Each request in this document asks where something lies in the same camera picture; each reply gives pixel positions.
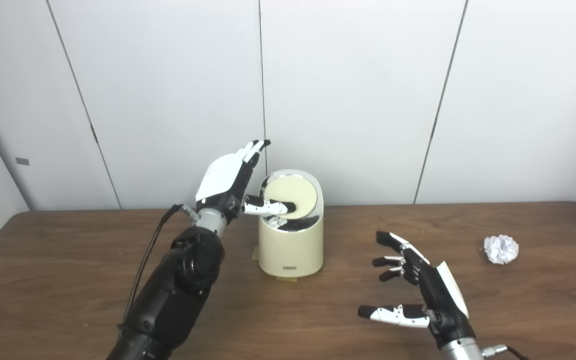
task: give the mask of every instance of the wooden table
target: wooden table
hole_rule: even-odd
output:
[[[163,210],[25,212],[0,231],[0,359],[105,359],[138,263]],[[146,275],[188,225],[175,215]],[[322,271],[297,282],[251,258],[256,219],[223,237],[226,260],[199,321],[173,359],[440,359],[425,329],[357,316],[358,305],[420,303],[416,287],[382,284],[371,260],[392,255],[375,230],[446,260],[480,346],[534,360],[576,360],[576,203],[327,207]],[[507,234],[519,257],[488,262],[483,239]],[[510,359],[510,354],[498,358]]]

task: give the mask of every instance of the robotic forearm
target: robotic forearm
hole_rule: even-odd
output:
[[[173,240],[128,309],[121,335],[108,360],[166,360],[190,334],[224,260],[221,236],[242,213],[287,214],[294,203],[246,196],[253,169],[269,140],[252,141],[208,167],[196,194],[197,212],[183,205],[194,221]]]

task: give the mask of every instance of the robot finger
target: robot finger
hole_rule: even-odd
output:
[[[372,266],[375,268],[385,266],[400,267],[402,266],[402,260],[404,260],[403,256],[382,256],[373,259]]]
[[[244,214],[259,215],[267,217],[269,215],[281,215],[292,213],[297,210],[294,202],[265,200],[260,196],[246,195],[243,203]]]
[[[259,157],[259,153],[263,150],[263,148],[265,148],[266,146],[270,145],[270,140],[266,139],[264,141],[258,141],[256,142],[252,148],[250,148],[250,150],[245,153],[244,158],[243,158],[243,162],[247,163],[250,162],[250,160],[253,159],[253,157],[256,155],[256,157]]]
[[[400,254],[404,249],[403,246],[410,244],[402,237],[386,231],[377,231],[375,240],[377,241],[377,244],[392,248],[392,250]]]
[[[237,151],[237,156],[241,159],[242,162],[245,161],[244,158],[246,157],[247,153],[249,153],[249,151],[252,149],[252,147],[255,145],[256,142],[257,140],[250,141],[249,143],[246,144],[246,146],[243,146]]]
[[[419,275],[415,274],[413,271],[406,271],[406,269],[403,269],[401,277],[415,287],[419,286]]]
[[[385,322],[409,328],[427,328],[430,319],[423,312],[423,305],[399,305],[394,307],[361,305],[357,314],[371,321]]]
[[[386,271],[382,272],[379,275],[379,281],[381,281],[382,283],[385,283],[388,280],[402,276],[403,272],[404,271],[403,271],[401,266],[397,266],[396,268],[387,269]]]

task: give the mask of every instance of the robotic hand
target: robotic hand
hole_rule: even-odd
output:
[[[260,152],[268,145],[269,140],[252,141],[236,153],[215,160],[196,193],[197,211],[187,205],[174,205],[164,215],[157,231],[177,210],[188,214],[194,223],[173,240],[170,250],[129,305],[108,360],[169,358],[188,338],[217,281],[225,255],[220,237],[226,225],[242,213],[294,212],[294,203],[245,195]]]
[[[404,278],[419,287],[425,304],[397,307],[361,305],[358,310],[360,317],[410,328],[429,328],[446,360],[482,360],[508,350],[505,345],[480,350],[466,302],[446,262],[432,266],[412,244],[391,232],[377,231],[376,240],[377,244],[392,248],[401,255],[372,261],[374,267],[391,267],[379,276],[379,280]]]
[[[259,161],[259,153],[269,145],[270,140],[252,141],[236,153],[213,161],[195,196],[197,210],[201,212],[204,208],[221,209],[228,224],[241,213],[268,216],[294,212],[295,204],[292,202],[244,195],[252,171]]]

